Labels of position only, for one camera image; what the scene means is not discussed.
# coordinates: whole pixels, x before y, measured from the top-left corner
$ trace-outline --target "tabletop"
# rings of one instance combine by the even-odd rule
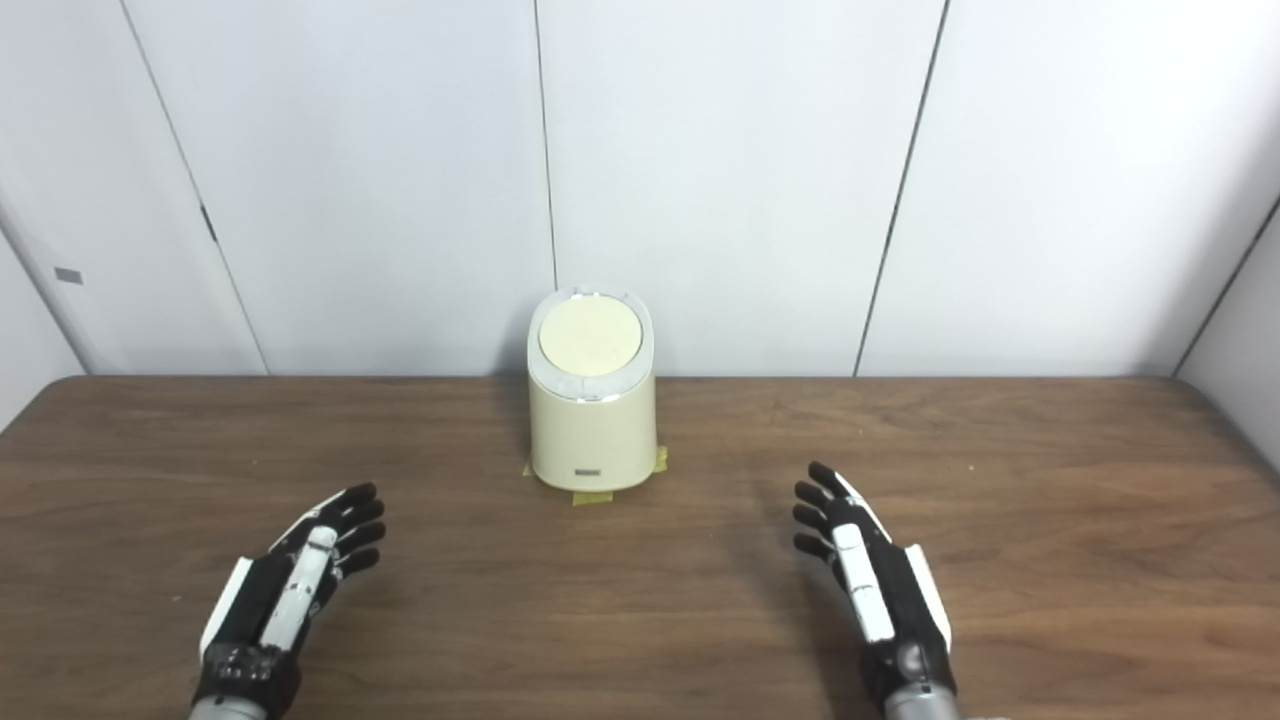
[[[0,707],[186,717],[234,559],[375,480],[383,562],[317,618],[289,717],[872,719],[791,548],[841,470],[929,556],[970,715],[1280,708],[1275,474],[1165,379],[659,379],[669,470],[575,507],[518,378],[74,378],[0,434]]]

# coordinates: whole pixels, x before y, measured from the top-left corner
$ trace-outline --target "white wall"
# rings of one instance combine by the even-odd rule
[[[868,313],[860,374],[1169,374],[1280,195],[1280,4],[951,4],[873,301],[941,5],[0,0],[0,224],[93,372],[513,369],[558,279],[664,374]]]
[[[541,0],[559,282],[664,374],[854,370],[941,0]]]
[[[262,372],[116,3],[0,0],[0,217],[90,370]]]
[[[1280,4],[952,3],[864,375],[1169,374],[1280,195]]]
[[[1178,374],[1280,468],[1280,219],[1272,219]]]
[[[0,234],[0,430],[45,386],[83,372],[18,256]]]
[[[522,366],[554,290],[531,1],[127,6],[273,373]]]

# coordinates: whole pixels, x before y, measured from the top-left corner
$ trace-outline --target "black robotic finger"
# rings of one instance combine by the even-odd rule
[[[360,547],[378,542],[384,537],[387,537],[387,525],[384,523],[369,523],[366,525],[360,525],[338,538],[338,542],[333,547],[340,559],[351,555]]]
[[[849,487],[840,482],[835,470],[822,462],[814,460],[809,464],[809,477],[835,497],[849,497]]]
[[[370,502],[357,505],[342,516],[342,521],[338,524],[338,532],[348,533],[370,520],[381,518],[385,511],[387,506],[383,505],[381,500],[372,500]]]
[[[831,562],[836,557],[836,550],[819,537],[808,533],[796,533],[791,542],[800,552],[812,555],[823,562]]]
[[[315,510],[321,524],[330,528],[339,528],[344,518],[351,515],[353,510],[374,502],[376,497],[378,486],[374,483],[361,483],[330,497]]]
[[[827,544],[822,538],[796,533],[792,538],[792,543],[796,550],[804,552],[805,555],[813,555],[818,560],[822,560],[831,568],[831,573],[836,577],[836,582],[840,583],[840,589],[847,592],[849,585],[845,583],[845,570],[840,565],[840,556],[836,555],[836,550]]]
[[[831,523],[820,511],[809,505],[796,505],[791,509],[791,516],[796,523],[818,530],[827,542],[831,542]]]
[[[813,505],[818,510],[827,507],[827,503],[831,502],[831,496],[823,492],[820,487],[804,480],[796,483],[796,498]]]
[[[334,568],[342,573],[343,578],[348,578],[361,570],[367,570],[374,565],[378,565],[378,560],[380,557],[381,555],[378,552],[376,547],[366,547],[343,557],[337,565],[334,565]]]

